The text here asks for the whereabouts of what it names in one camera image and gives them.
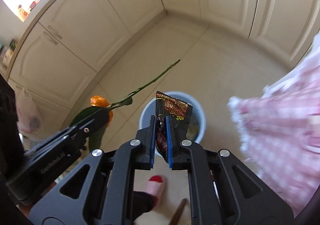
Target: flower stem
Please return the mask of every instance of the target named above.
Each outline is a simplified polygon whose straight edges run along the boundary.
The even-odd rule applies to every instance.
[[[147,86],[149,86],[150,84],[156,82],[159,78],[161,78],[161,76],[163,76],[167,71],[169,71],[172,67],[174,67],[178,62],[180,61],[180,59],[176,60],[174,63],[170,64],[169,67],[167,67],[167,69],[165,69],[160,75],[158,75],[156,78],[154,78],[151,82],[143,85],[142,87],[136,89],[135,91],[129,93],[124,99],[122,99],[121,101],[115,102],[115,103],[111,103],[107,108],[109,108],[110,110],[117,108],[117,107],[122,107],[123,105],[119,105],[123,102],[125,102],[127,99],[129,99],[130,97],[136,95],[138,92],[142,91],[144,88],[146,88]]]

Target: black snack wrapper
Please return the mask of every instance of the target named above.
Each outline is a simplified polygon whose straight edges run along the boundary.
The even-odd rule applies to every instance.
[[[170,97],[160,91],[156,92],[156,148],[159,154],[167,161],[167,128],[166,116],[173,116],[172,124],[187,134],[191,119],[192,106],[183,100]]]

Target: bottle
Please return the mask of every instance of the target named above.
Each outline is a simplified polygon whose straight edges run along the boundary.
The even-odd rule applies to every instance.
[[[23,21],[26,20],[27,16],[29,15],[29,13],[25,11],[21,5],[18,5],[18,14]]]

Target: screw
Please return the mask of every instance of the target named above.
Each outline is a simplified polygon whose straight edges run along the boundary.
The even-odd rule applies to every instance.
[[[133,140],[131,140],[131,142],[130,142],[130,145],[132,145],[132,146],[138,146],[138,145],[140,145],[140,140],[138,140],[138,139],[133,139]]]
[[[101,156],[103,151],[101,149],[95,149],[92,151],[93,156]]]
[[[220,156],[228,157],[230,156],[230,152],[228,150],[223,149],[220,151]]]
[[[181,142],[181,144],[185,147],[191,146],[192,142],[188,139],[185,139]]]

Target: wall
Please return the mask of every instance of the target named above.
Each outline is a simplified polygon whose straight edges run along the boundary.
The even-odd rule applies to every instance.
[[[8,46],[13,38],[18,41],[25,28],[25,24],[0,0],[0,42]]]

